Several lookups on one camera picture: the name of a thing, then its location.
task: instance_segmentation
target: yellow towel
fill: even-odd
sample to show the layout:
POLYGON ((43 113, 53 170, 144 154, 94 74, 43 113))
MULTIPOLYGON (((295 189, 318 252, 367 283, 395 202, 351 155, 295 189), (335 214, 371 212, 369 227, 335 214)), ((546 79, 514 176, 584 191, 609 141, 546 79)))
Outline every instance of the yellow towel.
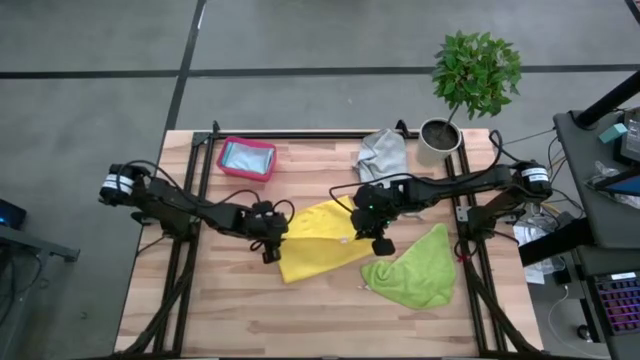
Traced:
MULTIPOLYGON (((339 199, 349 209, 348 196, 339 199)), ((351 214, 335 201, 304 209, 289 224, 278 261, 285 283, 333 270, 373 254, 371 239, 356 240, 351 214)))

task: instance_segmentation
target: potted plant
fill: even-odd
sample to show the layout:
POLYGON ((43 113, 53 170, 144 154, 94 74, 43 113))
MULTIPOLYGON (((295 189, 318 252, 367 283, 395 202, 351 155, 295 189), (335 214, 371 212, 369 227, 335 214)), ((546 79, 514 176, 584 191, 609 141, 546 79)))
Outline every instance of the potted plant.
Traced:
POLYGON ((446 36, 442 51, 435 55, 438 63, 432 76, 434 94, 444 98, 451 113, 447 119, 431 118, 420 127, 420 163, 433 165, 458 148, 462 136, 451 120, 460 106, 467 107, 469 120, 476 114, 495 116, 511 102, 505 96, 507 89, 519 95, 520 54, 512 45, 492 39, 490 33, 465 35, 458 31, 455 36, 446 36))

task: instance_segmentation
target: white pot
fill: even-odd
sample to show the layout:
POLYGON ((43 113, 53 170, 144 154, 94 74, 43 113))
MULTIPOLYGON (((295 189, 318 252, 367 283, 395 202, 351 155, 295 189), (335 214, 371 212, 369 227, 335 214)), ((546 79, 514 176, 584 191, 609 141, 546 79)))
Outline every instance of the white pot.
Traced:
POLYGON ((450 123, 449 125, 453 127, 453 129, 456 131, 456 134, 458 135, 458 142, 454 147, 447 150, 439 150, 427 144, 427 142, 422 137, 422 129, 428 123, 436 122, 436 121, 446 123, 447 119, 431 118, 423 122, 422 126, 420 126, 420 138, 418 139, 418 151, 416 152, 416 157, 418 159, 418 162, 424 166, 437 165, 442 160, 444 160, 447 156, 449 156, 452 152, 456 151, 456 149, 458 148, 458 146, 460 146, 460 143, 462 142, 462 134, 460 133, 460 129, 458 129, 458 127, 454 123, 450 123))

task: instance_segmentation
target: white cable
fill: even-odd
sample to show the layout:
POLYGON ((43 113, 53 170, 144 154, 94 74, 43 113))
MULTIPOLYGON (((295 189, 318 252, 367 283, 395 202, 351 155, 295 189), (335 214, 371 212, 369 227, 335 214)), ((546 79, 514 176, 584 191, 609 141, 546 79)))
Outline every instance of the white cable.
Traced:
POLYGON ((553 324, 551 324, 551 314, 553 313, 553 310, 555 310, 556 306, 560 305, 560 303, 562 303, 563 301, 567 300, 567 298, 569 297, 569 287, 567 287, 567 285, 564 286, 564 297, 560 300, 558 300, 555 304, 553 304, 553 306, 551 306, 551 310, 549 310, 549 316, 547 316, 547 323, 549 323, 549 329, 551 329, 551 333, 553 334, 553 336, 556 338, 556 340, 558 340, 560 343, 562 343, 564 346, 570 347, 571 349, 579 352, 582 355, 588 356, 590 358, 593 359, 607 359, 610 360, 611 358, 608 356, 598 356, 598 355, 593 355, 593 354, 589 354, 586 353, 580 349, 578 349, 577 347, 566 343, 564 340, 562 340, 560 338, 560 336, 558 335, 558 333, 556 332, 556 330, 553 328, 553 324))

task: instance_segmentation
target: gray cloth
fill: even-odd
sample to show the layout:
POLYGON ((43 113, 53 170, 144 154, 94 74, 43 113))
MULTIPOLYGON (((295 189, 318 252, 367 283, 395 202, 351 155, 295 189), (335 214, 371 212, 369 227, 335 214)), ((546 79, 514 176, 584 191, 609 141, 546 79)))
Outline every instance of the gray cloth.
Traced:
MULTIPOLYGON (((360 176, 360 181, 371 181, 381 177, 408 173, 407 149, 404 138, 391 129, 380 130, 375 134, 365 136, 360 146, 358 162, 354 168, 360 176)), ((398 176, 381 182, 389 186, 389 181, 398 180, 398 176)))

